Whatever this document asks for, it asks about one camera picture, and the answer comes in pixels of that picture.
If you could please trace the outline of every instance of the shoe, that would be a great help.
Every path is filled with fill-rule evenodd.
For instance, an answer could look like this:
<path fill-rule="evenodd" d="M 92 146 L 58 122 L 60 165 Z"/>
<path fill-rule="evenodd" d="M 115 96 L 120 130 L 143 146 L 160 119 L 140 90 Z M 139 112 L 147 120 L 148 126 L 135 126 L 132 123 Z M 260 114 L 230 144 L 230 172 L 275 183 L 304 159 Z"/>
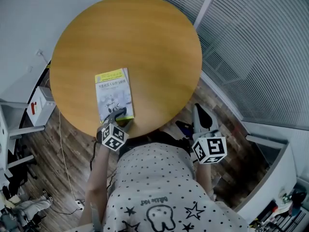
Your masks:
<path fill-rule="evenodd" d="M 48 193 L 47 193 L 47 191 L 45 189 L 43 189 L 43 196 L 45 196 L 46 199 L 48 197 Z"/>
<path fill-rule="evenodd" d="M 48 194 L 47 199 L 50 201 L 50 203 L 54 202 L 54 199 L 51 195 Z"/>

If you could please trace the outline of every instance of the round wooden table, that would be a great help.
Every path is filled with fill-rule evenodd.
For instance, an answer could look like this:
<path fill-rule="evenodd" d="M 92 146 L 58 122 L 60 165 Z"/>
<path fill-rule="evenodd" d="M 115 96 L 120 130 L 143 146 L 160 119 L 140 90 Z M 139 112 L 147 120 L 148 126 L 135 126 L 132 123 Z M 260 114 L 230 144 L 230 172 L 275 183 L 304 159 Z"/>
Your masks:
<path fill-rule="evenodd" d="M 201 73 L 191 22 L 162 0 L 103 0 L 79 14 L 53 53 L 50 83 L 63 116 L 96 136 L 95 75 L 128 68 L 134 124 L 130 137 L 170 121 L 187 104 Z"/>

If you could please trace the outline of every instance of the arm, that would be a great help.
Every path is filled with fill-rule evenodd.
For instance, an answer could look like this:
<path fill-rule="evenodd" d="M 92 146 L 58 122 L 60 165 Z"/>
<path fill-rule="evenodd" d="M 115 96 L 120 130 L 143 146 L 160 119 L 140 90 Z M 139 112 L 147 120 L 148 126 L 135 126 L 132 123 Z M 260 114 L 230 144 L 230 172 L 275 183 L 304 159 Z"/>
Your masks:
<path fill-rule="evenodd" d="M 107 204 L 107 168 L 108 168 L 108 158 L 110 155 L 110 150 L 101 145 L 99 153 L 95 159 L 94 167 L 90 173 L 86 196 L 85 196 L 85 207 L 83 210 L 82 217 L 79 221 L 79 226 L 89 224 L 92 222 L 92 212 L 90 203 L 95 204 L 98 209 L 98 214 L 100 221 L 102 221 L 105 208 Z"/>
<path fill-rule="evenodd" d="M 212 191 L 211 164 L 199 164 L 197 167 L 197 182 L 204 188 L 206 193 Z"/>

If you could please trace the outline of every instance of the book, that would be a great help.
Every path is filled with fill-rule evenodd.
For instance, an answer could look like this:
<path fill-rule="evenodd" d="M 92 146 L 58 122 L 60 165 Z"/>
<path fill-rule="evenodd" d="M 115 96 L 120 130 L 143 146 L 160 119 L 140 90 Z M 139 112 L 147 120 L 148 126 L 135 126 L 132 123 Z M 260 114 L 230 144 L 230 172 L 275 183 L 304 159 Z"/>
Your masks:
<path fill-rule="evenodd" d="M 126 108 L 126 114 L 116 120 L 134 118 L 127 68 L 97 74 L 95 76 L 98 112 L 103 123 L 109 114 Z"/>

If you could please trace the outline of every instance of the black cable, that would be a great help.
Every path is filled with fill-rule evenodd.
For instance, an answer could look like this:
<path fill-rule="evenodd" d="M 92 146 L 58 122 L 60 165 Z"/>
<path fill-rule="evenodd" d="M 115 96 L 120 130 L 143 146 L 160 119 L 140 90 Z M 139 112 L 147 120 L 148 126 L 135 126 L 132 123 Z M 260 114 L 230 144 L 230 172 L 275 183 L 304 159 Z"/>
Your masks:
<path fill-rule="evenodd" d="M 90 171 L 92 171 L 92 161 L 96 156 L 96 145 L 97 145 L 97 142 L 95 141 L 95 143 L 93 144 L 93 155 L 92 155 L 92 158 L 90 160 Z"/>
<path fill-rule="evenodd" d="M 63 213 L 63 212 L 59 212 L 59 211 L 55 211 L 56 213 L 59 213 L 59 214 L 64 214 L 64 215 L 72 215 L 74 212 L 76 211 L 80 211 L 80 210 L 83 210 L 82 208 L 78 208 L 76 209 L 75 211 L 73 211 L 72 213 Z"/>
<path fill-rule="evenodd" d="M 117 168 L 115 168 L 115 170 L 114 170 L 109 176 L 107 176 L 107 179 L 108 179 L 109 177 L 111 177 L 112 175 L 114 175 L 114 173 L 115 173 L 116 170 L 117 170 Z"/>
<path fill-rule="evenodd" d="M 116 173 L 111 177 L 111 181 L 110 181 L 110 184 L 106 187 L 106 190 L 111 186 L 112 184 L 112 178 L 116 175 Z"/>

